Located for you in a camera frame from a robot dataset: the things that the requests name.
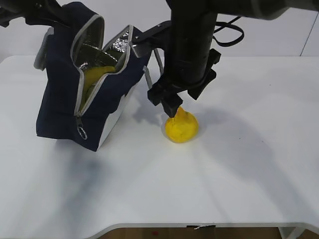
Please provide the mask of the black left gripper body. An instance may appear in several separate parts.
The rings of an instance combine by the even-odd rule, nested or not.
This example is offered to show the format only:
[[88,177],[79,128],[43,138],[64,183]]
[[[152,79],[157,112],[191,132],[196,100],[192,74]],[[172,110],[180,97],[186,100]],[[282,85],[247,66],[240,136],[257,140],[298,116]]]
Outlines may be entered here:
[[66,10],[56,0],[34,0],[24,18],[28,25],[55,26],[59,24],[70,27]]

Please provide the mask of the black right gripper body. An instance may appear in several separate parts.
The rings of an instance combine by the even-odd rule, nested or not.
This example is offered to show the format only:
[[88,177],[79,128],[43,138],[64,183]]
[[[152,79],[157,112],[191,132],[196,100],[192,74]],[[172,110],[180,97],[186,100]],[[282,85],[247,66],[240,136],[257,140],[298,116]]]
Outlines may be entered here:
[[154,104],[158,105],[162,99],[173,94],[187,91],[188,94],[195,100],[199,98],[203,90],[216,78],[216,72],[212,69],[214,64],[220,60],[221,54],[215,49],[209,51],[204,75],[199,81],[195,83],[187,83],[182,81],[171,81],[168,77],[161,77],[148,90],[148,99]]

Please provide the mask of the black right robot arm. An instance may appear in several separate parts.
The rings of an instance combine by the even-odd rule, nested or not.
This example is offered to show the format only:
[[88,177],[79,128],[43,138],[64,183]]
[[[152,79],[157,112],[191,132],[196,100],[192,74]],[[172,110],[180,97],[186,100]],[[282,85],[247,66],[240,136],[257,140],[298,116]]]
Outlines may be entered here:
[[218,14],[272,20],[289,8],[317,11],[317,0],[169,0],[170,27],[152,29],[145,38],[153,48],[164,50],[164,70],[148,91],[148,99],[162,104],[165,113],[174,117],[182,104],[179,92],[187,91],[197,99],[215,78],[212,65],[220,54],[211,49]]

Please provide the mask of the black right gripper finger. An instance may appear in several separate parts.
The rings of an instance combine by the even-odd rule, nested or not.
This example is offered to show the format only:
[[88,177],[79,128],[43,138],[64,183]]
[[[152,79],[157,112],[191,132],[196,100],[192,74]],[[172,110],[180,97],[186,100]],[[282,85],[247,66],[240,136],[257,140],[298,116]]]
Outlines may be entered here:
[[161,104],[164,112],[170,117],[175,117],[178,108],[183,103],[183,100],[178,94],[173,94],[162,99]]

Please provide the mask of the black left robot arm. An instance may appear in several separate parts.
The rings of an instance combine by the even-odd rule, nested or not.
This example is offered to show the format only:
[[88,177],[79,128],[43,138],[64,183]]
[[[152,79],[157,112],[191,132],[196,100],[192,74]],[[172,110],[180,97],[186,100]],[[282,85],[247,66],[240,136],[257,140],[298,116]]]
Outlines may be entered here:
[[66,11],[55,0],[2,0],[0,2],[2,27],[8,27],[11,20],[21,17],[25,19],[27,25],[70,26]]

